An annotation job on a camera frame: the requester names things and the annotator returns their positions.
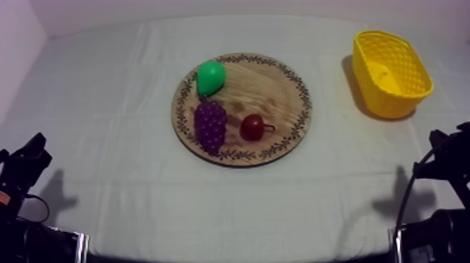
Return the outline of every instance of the cherry stem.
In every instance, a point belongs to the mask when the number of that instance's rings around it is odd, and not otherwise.
[[[276,130],[276,127],[273,125],[264,125],[264,128],[269,128],[268,130],[265,129],[267,132],[274,132]]]

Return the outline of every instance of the yellow plastic basket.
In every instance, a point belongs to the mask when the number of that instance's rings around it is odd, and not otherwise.
[[[434,89],[410,43],[386,32],[356,35],[352,68],[367,108],[382,118],[410,114]]]

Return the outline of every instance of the wooden plate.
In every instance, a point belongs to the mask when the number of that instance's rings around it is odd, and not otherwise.
[[[232,53],[216,57],[224,65],[224,87],[210,99],[227,112],[225,144],[218,156],[204,152],[194,136],[194,111],[199,105],[197,69],[181,81],[173,97],[171,122],[178,138],[194,154],[224,166],[257,166],[288,154],[305,136],[311,119],[310,95],[302,79],[283,63],[264,55]],[[276,127],[260,141],[240,137],[242,120],[260,114]]]

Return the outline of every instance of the white tablecloth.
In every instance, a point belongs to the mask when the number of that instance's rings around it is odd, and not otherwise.
[[[356,107],[345,69],[353,37],[365,29],[401,34],[429,69],[436,90],[411,118],[375,120]],[[310,130],[277,162],[209,164],[173,132],[170,105],[182,77],[229,52],[279,59],[310,90]],[[469,61],[463,40],[432,31],[317,17],[193,17],[99,29],[51,40],[1,124],[0,145],[15,150],[45,134],[54,159],[31,192],[50,203],[49,224],[90,234],[94,253],[172,262],[377,253],[387,249],[429,131],[451,132],[469,119]],[[40,213],[40,205],[27,206]],[[446,185],[419,181],[406,219],[438,206],[459,204]]]

